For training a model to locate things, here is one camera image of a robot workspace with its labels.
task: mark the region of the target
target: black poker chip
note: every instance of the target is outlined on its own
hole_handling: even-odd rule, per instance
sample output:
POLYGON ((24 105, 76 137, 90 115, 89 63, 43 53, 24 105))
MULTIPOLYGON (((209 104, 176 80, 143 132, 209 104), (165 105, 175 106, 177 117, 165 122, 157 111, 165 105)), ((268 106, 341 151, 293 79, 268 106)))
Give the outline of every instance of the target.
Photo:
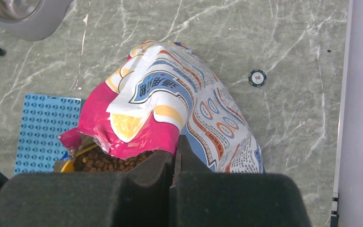
POLYGON ((254 87, 262 87, 267 81, 267 75, 262 70, 253 70, 248 76, 248 82, 254 87))

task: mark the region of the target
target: plastic bag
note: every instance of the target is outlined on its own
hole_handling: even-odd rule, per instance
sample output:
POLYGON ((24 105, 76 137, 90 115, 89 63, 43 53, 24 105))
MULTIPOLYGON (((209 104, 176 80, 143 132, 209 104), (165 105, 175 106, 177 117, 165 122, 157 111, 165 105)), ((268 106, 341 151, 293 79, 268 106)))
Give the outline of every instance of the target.
POLYGON ((147 41, 88 97, 79 126, 60 135, 77 150, 89 136, 122 159, 176 151, 180 134, 217 172, 264 172, 261 150, 222 82, 182 43, 147 41))

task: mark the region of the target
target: gray marble tile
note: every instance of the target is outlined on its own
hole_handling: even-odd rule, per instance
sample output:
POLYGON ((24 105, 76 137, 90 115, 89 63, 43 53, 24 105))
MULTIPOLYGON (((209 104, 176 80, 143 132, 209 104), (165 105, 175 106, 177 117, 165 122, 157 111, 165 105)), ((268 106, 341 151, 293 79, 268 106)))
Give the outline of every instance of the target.
POLYGON ((0 170, 13 173, 24 93, 86 98, 133 46, 183 41, 235 98, 267 171, 293 178, 313 226, 326 226, 346 16, 346 0, 75 0, 43 41, 0 28, 0 170), (267 73, 264 87, 249 85, 253 69, 267 73))

